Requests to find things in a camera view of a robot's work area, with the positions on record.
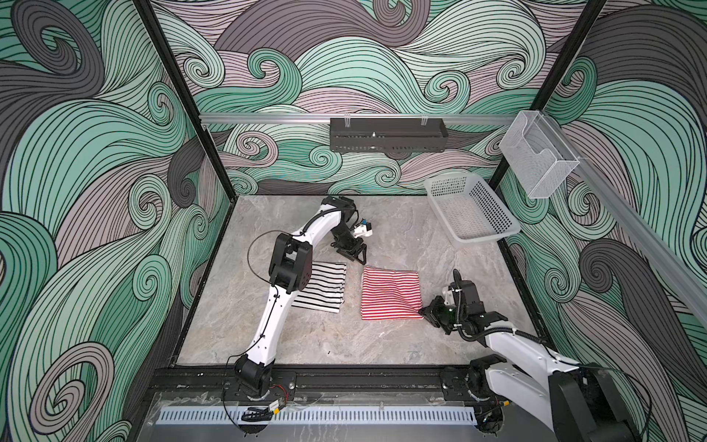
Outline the white plastic laundry basket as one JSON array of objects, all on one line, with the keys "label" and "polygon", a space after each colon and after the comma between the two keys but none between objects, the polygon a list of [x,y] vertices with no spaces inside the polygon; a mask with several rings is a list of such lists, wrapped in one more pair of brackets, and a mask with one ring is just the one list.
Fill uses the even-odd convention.
[{"label": "white plastic laundry basket", "polygon": [[425,180],[425,191],[433,213],[457,249],[521,232],[519,221],[477,174],[441,174]]}]

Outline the black white striped tank top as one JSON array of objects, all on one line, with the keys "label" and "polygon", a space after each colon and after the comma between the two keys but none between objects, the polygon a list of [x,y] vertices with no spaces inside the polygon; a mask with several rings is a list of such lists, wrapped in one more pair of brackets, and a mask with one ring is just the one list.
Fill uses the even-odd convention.
[{"label": "black white striped tank top", "polygon": [[293,307],[339,313],[344,305],[346,274],[345,263],[314,262],[309,283],[298,292]]}]

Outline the red white striped tank top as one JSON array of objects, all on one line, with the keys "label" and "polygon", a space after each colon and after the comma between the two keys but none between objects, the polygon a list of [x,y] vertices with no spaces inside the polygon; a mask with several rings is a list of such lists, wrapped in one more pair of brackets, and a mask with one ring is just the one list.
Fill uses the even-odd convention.
[{"label": "red white striped tank top", "polygon": [[363,320],[421,320],[418,272],[365,267],[360,314]]}]

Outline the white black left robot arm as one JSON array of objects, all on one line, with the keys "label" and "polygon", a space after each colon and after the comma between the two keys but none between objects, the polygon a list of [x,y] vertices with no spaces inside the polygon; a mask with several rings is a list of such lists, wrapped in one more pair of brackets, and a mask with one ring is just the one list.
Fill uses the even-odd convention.
[{"label": "white black left robot arm", "polygon": [[354,228],[348,225],[357,214],[353,199],[327,196],[301,228],[278,232],[264,280],[269,289],[266,307],[252,343],[235,362],[235,375],[245,392],[263,397],[270,389],[272,366],[287,315],[299,292],[309,283],[314,252],[321,241],[331,234],[335,252],[351,262],[366,264],[365,240],[355,237]]}]

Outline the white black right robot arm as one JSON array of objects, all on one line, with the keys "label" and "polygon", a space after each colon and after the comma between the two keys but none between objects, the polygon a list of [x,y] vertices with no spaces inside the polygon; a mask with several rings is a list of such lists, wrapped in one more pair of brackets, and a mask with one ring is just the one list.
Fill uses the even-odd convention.
[{"label": "white black right robot arm", "polygon": [[418,313],[445,334],[456,333],[491,350],[471,361],[462,379],[482,433],[499,431],[504,407],[514,404],[559,441],[641,441],[648,436],[649,424],[632,417],[619,392],[616,368],[564,357],[503,314],[487,311],[475,283],[459,271],[447,291]]}]

